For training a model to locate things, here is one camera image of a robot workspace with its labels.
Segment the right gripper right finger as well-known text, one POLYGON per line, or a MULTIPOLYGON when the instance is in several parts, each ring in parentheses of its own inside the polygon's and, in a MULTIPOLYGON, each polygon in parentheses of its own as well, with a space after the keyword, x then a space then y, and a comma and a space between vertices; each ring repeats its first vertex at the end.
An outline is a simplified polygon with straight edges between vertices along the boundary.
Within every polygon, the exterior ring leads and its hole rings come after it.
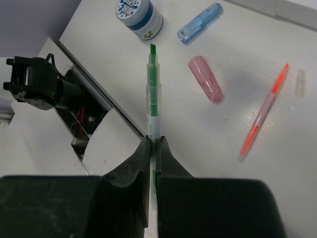
POLYGON ((158 142, 156 152, 156 195, 159 211, 191 211, 195 178, 173 156, 166 137, 158 142))

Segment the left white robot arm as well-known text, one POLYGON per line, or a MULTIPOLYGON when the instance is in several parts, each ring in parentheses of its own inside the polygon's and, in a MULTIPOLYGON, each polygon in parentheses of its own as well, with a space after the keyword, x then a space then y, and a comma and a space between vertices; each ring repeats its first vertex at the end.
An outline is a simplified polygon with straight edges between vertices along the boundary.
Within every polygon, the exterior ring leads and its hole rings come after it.
POLYGON ((7 58, 12 67, 11 80, 3 83, 18 102, 27 103, 40 110, 60 108, 74 110, 85 96, 85 89, 68 81, 55 65, 54 55, 46 58, 7 58))

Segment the green highlighter pen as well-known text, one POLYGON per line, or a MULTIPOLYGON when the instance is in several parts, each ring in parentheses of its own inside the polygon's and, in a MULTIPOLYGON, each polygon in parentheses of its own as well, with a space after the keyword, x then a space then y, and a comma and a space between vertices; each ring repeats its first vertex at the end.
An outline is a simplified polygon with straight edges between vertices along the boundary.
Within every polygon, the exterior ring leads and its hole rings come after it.
POLYGON ((162 137, 161 122, 161 83, 160 83, 160 64, 156 46, 150 44, 149 62, 147 64, 147 126, 148 137, 151 141, 151 204, 153 210, 157 210, 156 192, 156 162, 158 143, 162 137))

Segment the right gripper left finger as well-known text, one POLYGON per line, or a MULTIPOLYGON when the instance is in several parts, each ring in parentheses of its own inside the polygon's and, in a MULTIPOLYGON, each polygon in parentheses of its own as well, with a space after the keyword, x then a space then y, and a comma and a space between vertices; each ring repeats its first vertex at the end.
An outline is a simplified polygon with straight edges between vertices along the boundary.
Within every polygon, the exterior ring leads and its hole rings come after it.
POLYGON ((136 210, 144 227, 149 224, 150 153, 151 140, 145 136, 128 159, 104 175, 110 185, 109 207, 136 210))

